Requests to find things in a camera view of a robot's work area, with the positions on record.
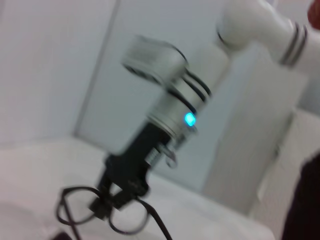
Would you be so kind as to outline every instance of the blue led light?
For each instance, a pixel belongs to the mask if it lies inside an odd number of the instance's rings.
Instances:
[[[184,116],[184,121],[189,125],[189,127],[192,127],[196,123],[196,117],[191,112],[189,112]]]

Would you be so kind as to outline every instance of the dark red object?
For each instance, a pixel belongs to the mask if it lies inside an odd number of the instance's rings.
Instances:
[[[319,239],[320,152],[302,168],[282,236],[282,240]]]
[[[52,240],[72,240],[72,238],[65,232],[60,232]]]
[[[315,0],[310,5],[308,20],[313,28],[320,30],[320,0]]]

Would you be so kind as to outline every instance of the eyeglasses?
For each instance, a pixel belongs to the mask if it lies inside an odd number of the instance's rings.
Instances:
[[[101,206],[104,206],[106,208],[110,207],[110,201],[108,199],[106,199],[105,197],[103,197],[103,195],[100,193],[99,190],[97,190],[93,187],[76,186],[76,187],[68,187],[68,188],[63,189],[61,192],[60,200],[59,200],[58,205],[56,207],[55,216],[60,223],[71,227],[72,232],[73,232],[76,240],[82,240],[82,238],[79,234],[79,231],[77,229],[77,226],[85,224],[95,218],[95,213],[93,212],[91,215],[85,217],[84,219],[82,219],[80,221],[74,220],[73,215],[70,211],[70,206],[69,206],[69,202],[67,201],[67,197],[69,197],[71,194],[73,194],[75,192],[79,192],[79,191],[89,191],[89,192],[94,193],[97,196],[98,201],[100,201]],[[115,232],[122,234],[122,235],[136,235],[136,234],[140,233],[146,227],[148,220],[149,220],[149,216],[152,216],[154,218],[154,220],[156,221],[156,223],[158,224],[159,228],[161,229],[162,233],[164,234],[165,238],[167,240],[172,240],[164,222],[161,220],[157,211],[151,205],[149,205],[148,203],[146,203],[145,201],[143,201],[137,197],[134,200],[137,203],[141,204],[146,210],[146,214],[145,214],[145,217],[144,217],[142,223],[138,227],[136,227],[135,229],[130,230],[130,231],[118,229],[117,227],[115,227],[115,225],[113,223],[113,216],[114,216],[114,209],[115,209],[113,207],[111,210],[110,217],[108,218],[108,222],[109,222],[110,227]],[[64,209],[67,220],[65,220],[61,217],[62,209]]]

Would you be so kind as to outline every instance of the white wall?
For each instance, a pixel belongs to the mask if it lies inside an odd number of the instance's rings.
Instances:
[[[115,0],[7,0],[0,143],[73,132]]]
[[[310,79],[298,106],[303,110],[320,116],[320,77]]]
[[[97,79],[78,135],[118,152],[133,137],[161,89],[130,75],[121,57],[135,34],[168,41],[186,57],[215,36],[223,0],[122,0],[100,63]],[[200,191],[233,105],[253,66],[255,51],[236,60],[231,73],[197,120],[198,135],[177,155],[178,168],[161,162],[156,171]]]

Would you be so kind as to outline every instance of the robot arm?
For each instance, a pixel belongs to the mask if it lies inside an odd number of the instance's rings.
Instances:
[[[175,162],[175,150],[194,132],[196,117],[215,93],[228,70],[232,53],[258,41],[280,65],[315,74],[320,60],[320,34],[281,16],[264,0],[231,0],[217,25],[214,44],[197,50],[187,61],[174,46],[138,37],[122,64],[132,74],[160,84],[164,93],[147,115],[146,123],[121,155],[111,154],[98,190],[109,208],[96,199],[90,206],[96,217],[109,217],[147,194],[147,172],[166,155]],[[110,194],[112,184],[122,190]]]
[[[320,33],[283,17],[265,0],[229,0],[217,34],[229,48],[258,41],[276,63],[311,76],[319,74]]]

